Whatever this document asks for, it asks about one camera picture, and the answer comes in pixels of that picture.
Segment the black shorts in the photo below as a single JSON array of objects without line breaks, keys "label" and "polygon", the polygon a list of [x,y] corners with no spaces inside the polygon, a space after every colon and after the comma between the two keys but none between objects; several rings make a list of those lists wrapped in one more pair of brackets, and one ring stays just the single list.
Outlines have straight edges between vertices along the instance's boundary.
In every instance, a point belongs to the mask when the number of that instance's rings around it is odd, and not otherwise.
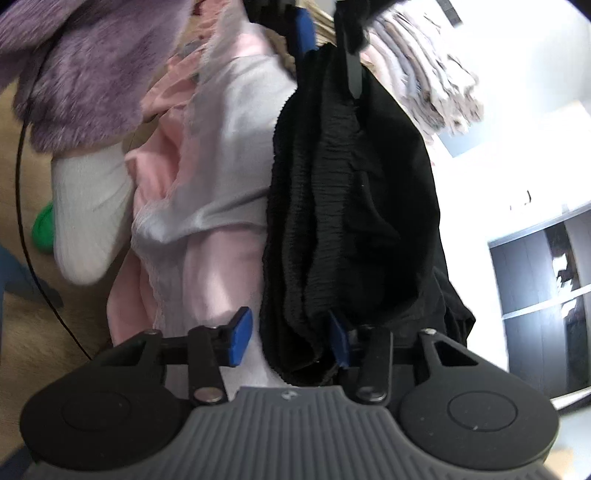
[{"label": "black shorts", "polygon": [[334,45],[308,52],[273,135],[259,334],[284,382],[321,386],[337,368],[334,326],[385,327],[410,346],[475,323],[449,279],[422,135],[363,70],[349,94]]}]

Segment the stack of folded light clothes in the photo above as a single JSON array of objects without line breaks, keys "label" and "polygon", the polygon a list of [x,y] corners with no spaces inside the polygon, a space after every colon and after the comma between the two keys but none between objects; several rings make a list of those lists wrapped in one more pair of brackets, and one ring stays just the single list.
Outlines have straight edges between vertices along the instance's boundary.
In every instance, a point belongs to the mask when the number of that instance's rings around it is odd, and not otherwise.
[{"label": "stack of folded light clothes", "polygon": [[479,79],[461,56],[455,31],[435,1],[403,1],[368,29],[362,62],[422,135],[464,133],[483,119]]}]

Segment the black sliding wardrobe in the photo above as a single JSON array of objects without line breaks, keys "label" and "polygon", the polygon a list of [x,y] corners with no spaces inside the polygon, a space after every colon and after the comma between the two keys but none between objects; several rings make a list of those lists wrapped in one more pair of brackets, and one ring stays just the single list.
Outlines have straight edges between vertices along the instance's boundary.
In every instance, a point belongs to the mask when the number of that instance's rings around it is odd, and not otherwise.
[{"label": "black sliding wardrobe", "polygon": [[550,398],[590,386],[590,213],[490,245],[509,371]]}]

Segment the white sock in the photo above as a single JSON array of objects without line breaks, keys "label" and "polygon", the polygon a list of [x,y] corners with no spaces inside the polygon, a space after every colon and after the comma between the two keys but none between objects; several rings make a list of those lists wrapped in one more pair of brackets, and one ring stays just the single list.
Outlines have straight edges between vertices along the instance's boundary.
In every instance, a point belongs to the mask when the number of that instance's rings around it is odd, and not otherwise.
[{"label": "white sock", "polygon": [[56,264],[69,282],[100,280],[130,234],[134,183],[122,145],[51,163]]}]

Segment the purple fluffy robe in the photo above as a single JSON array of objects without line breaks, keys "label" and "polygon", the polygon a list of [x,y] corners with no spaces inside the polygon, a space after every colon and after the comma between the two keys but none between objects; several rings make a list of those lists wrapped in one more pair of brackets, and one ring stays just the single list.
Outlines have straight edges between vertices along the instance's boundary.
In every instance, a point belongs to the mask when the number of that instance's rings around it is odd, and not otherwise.
[{"label": "purple fluffy robe", "polygon": [[190,1],[4,1],[1,85],[18,84],[13,111],[38,152],[121,138],[177,45]]}]

